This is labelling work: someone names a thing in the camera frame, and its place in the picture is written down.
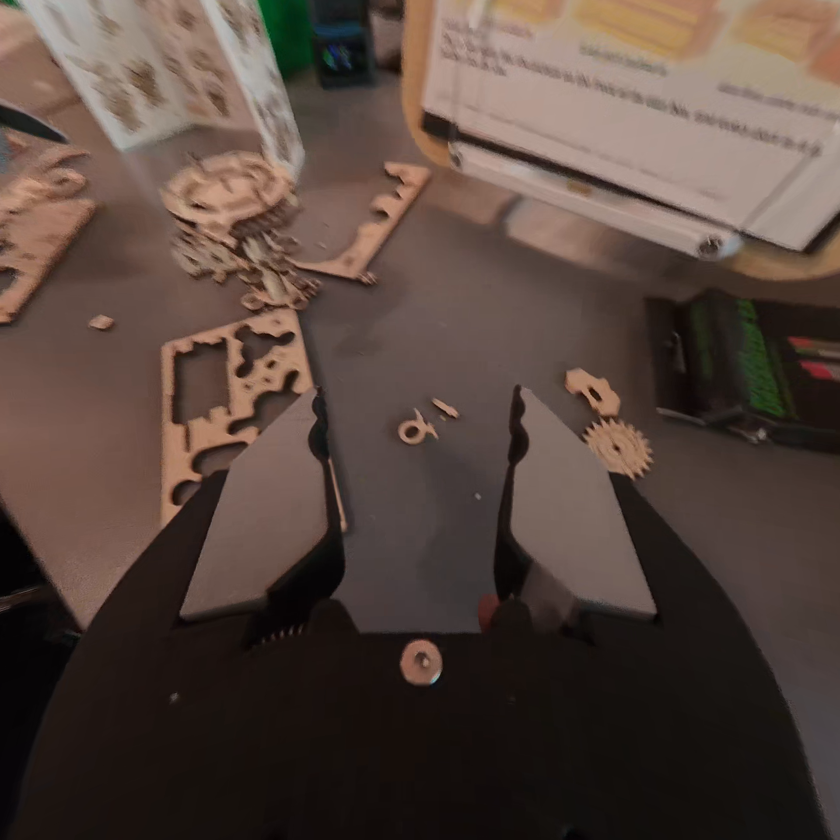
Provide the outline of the white model instruction booklet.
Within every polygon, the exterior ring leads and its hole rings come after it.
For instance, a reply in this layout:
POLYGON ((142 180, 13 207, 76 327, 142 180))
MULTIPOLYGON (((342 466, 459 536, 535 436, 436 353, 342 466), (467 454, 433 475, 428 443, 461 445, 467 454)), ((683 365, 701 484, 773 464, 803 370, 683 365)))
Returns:
POLYGON ((193 127, 256 131, 299 177, 305 151, 257 1, 24 1, 112 145, 193 127))

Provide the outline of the small green bin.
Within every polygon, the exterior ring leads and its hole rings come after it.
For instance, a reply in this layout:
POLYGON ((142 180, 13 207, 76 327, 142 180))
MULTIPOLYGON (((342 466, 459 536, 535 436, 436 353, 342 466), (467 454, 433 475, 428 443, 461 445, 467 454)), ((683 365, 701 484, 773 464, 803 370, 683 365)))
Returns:
POLYGON ((258 1, 277 67, 284 80, 312 65, 312 28, 307 1, 258 1))

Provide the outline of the wooden strip offcut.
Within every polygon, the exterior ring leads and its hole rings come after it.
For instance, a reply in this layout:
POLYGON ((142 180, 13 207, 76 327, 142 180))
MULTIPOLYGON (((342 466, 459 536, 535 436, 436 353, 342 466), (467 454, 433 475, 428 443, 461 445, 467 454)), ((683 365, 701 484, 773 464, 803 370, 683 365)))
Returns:
POLYGON ((386 161, 383 168, 395 180, 395 185, 390 192, 376 196, 371 202, 370 212, 375 218, 358 226, 353 242, 340 255, 318 262, 291 259, 296 269, 357 281, 366 286, 377 282, 369 271, 372 260, 432 177, 430 169, 416 164, 386 161))

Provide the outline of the black tool case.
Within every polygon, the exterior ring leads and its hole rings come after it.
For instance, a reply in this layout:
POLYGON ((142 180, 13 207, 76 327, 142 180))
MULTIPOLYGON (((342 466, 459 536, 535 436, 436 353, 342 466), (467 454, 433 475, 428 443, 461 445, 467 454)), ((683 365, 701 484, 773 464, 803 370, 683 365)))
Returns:
POLYGON ((660 416, 838 455, 838 308, 705 290, 644 309, 660 416))

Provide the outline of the pile of small wooden parts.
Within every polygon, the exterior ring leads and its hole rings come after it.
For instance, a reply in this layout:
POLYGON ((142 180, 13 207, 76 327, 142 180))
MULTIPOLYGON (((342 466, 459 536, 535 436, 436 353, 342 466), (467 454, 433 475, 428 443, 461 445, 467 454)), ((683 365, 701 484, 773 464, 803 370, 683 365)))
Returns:
POLYGON ((183 227, 171 240, 175 263, 193 279, 211 278, 223 285, 229 277, 246 286, 241 305, 250 312, 268 308, 305 309, 322 283, 298 272, 292 256, 299 243, 269 231, 243 238, 233 247, 183 227))

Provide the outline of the printed instruction sheet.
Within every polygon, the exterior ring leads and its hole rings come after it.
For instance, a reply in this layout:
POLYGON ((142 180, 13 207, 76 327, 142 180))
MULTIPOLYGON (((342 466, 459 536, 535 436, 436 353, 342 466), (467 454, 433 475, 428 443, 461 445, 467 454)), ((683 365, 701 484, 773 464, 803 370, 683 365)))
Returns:
POLYGON ((838 220, 839 5, 434 2, 423 114, 802 252, 838 220))

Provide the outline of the curved wooden offcut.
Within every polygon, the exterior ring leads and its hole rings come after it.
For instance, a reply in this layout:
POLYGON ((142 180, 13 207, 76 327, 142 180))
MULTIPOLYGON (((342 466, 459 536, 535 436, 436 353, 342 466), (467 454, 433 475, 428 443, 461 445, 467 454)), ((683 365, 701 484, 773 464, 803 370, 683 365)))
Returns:
POLYGON ((2 185, 2 207, 62 200, 79 194, 88 181, 70 163, 88 156, 86 150, 77 147, 61 147, 42 153, 2 185))

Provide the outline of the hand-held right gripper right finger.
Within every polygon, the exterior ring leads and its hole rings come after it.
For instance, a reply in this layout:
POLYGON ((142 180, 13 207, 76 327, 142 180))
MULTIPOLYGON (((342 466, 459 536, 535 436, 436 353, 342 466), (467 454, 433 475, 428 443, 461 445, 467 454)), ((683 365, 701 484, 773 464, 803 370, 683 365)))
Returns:
POLYGON ((528 388, 513 390, 493 574, 535 624, 657 607, 607 469, 528 388))

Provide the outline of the wooden part with slot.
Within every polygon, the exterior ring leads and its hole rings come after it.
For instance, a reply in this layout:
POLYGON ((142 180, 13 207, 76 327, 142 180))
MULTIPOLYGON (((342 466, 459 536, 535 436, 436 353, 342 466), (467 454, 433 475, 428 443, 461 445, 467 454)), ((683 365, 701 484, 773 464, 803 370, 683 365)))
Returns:
POLYGON ((584 398, 599 417, 618 417, 621 399, 607 379, 575 368, 565 372, 564 387, 570 394, 584 398))

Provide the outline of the small wooden gear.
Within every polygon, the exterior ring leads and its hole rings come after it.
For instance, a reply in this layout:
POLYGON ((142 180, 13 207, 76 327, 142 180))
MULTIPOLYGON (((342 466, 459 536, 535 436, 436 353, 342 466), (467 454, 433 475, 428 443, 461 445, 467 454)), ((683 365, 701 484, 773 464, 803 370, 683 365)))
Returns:
POLYGON ((630 480, 643 477, 654 463, 647 438, 621 419, 603 418, 588 426, 581 439, 609 472, 630 480))

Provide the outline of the wooden sheet frame with cutouts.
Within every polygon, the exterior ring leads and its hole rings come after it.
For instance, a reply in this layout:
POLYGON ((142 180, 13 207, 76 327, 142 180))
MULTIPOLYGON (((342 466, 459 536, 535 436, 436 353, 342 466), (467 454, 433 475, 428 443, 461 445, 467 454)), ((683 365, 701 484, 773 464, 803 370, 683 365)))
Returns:
POLYGON ((258 400, 313 387, 298 314, 278 308, 222 327, 174 339, 161 347, 161 526, 180 511, 179 487, 199 484, 199 456, 221 447, 250 445, 259 435, 254 421, 258 400), (175 363, 199 347, 224 352, 226 400, 204 416, 175 420, 175 363))

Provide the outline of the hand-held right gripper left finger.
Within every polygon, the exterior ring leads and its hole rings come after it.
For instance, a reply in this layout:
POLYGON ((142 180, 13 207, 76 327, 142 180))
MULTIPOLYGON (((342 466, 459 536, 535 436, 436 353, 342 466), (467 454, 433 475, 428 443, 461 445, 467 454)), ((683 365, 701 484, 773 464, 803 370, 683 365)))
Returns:
POLYGON ((180 617, 307 621, 343 578, 326 404, 301 394, 231 464, 180 617))

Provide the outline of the small wooden ring part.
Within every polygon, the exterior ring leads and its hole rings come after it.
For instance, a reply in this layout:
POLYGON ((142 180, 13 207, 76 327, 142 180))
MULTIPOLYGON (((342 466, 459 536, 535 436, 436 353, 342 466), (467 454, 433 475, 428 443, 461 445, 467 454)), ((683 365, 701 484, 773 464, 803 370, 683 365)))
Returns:
POLYGON ((413 410, 414 415, 400 422, 397 427, 396 432, 400 441, 414 447, 423 444, 428 438, 439 440, 435 426, 426 420, 419 408, 415 407, 413 410))

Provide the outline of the wooden part sheet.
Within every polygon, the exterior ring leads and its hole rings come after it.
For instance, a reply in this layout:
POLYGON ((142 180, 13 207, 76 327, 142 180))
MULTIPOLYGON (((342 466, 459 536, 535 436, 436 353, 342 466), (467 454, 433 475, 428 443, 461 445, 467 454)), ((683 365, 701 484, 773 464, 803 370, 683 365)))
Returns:
POLYGON ((2 215, 1 269, 13 274, 1 295, 3 326, 17 319, 97 209, 89 198, 48 199, 2 215))

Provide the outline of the dark blue box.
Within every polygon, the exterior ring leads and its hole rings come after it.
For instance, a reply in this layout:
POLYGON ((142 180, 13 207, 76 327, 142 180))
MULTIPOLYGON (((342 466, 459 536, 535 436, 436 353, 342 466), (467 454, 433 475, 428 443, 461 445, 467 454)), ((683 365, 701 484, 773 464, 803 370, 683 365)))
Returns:
POLYGON ((375 82, 375 53, 367 1, 309 1, 311 45, 324 89, 375 82))

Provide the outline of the round wooden model assembly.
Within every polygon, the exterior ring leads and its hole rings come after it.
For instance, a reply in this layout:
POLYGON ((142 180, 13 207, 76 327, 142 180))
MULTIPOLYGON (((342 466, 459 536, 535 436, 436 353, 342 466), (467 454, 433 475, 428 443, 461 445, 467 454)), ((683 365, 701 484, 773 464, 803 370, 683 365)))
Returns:
POLYGON ((232 248, 236 226, 279 208, 291 198, 295 184, 284 165, 261 153, 237 150, 195 158, 160 193, 174 218, 232 248))

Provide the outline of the clipboard with instruction sheet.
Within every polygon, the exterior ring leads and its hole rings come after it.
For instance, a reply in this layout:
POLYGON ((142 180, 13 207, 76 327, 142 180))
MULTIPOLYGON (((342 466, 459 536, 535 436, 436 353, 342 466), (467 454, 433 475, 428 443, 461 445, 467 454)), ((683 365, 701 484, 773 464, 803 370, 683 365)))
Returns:
MULTIPOLYGON (((448 144, 423 127, 422 98, 427 54, 432 36, 434 3, 405 1, 402 21, 402 110, 413 141, 436 165, 452 172, 448 144)), ((760 241, 747 243, 735 256, 723 260, 725 267, 747 277, 772 281, 817 280, 839 271, 838 222, 820 234, 811 253, 794 253, 760 241)))

